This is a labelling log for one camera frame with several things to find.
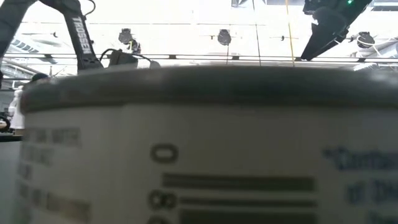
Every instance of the white ceiling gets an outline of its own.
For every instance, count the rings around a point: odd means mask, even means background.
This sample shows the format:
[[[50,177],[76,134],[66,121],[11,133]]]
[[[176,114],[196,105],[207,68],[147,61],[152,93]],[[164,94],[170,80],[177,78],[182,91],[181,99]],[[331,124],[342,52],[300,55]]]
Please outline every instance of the white ceiling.
[[[83,13],[92,8],[87,0],[80,0]],[[231,0],[95,0],[96,11],[88,16],[87,24],[95,51],[100,54],[110,47],[120,47],[118,34],[131,28],[142,45],[143,54],[239,54],[290,57],[288,21],[290,21],[294,56],[299,57],[311,35],[311,17],[305,16],[302,6],[265,6],[254,0],[246,8],[232,9]],[[376,42],[398,37],[393,21],[397,12],[364,12],[350,28],[350,34],[370,31]],[[216,38],[220,29],[230,29],[233,40],[228,47]],[[63,16],[41,2],[27,12],[21,33],[57,32],[61,42],[70,44]],[[73,49],[48,48],[48,53],[73,53]],[[344,42],[325,53],[324,57],[348,57],[356,52],[356,43]]]

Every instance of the black bar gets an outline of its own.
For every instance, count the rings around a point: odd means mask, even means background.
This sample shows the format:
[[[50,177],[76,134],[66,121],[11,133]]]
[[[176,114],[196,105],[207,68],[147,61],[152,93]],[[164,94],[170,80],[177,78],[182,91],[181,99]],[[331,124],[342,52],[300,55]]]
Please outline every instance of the black bar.
[[[180,224],[316,224],[314,213],[181,210]]]
[[[163,174],[163,187],[208,190],[314,192],[312,177],[250,177],[226,175]]]
[[[182,205],[225,206],[225,207],[262,207],[262,208],[315,208],[313,200],[248,200],[222,198],[181,197]]]

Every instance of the black robotic arm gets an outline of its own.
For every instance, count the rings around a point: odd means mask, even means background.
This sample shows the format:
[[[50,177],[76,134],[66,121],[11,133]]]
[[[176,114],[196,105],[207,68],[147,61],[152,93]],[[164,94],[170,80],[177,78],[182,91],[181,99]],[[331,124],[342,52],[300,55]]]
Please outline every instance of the black robotic arm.
[[[0,58],[4,57],[28,8],[37,0],[4,0],[0,7]],[[68,26],[78,70],[103,68],[87,31],[79,0],[39,0],[61,12]]]

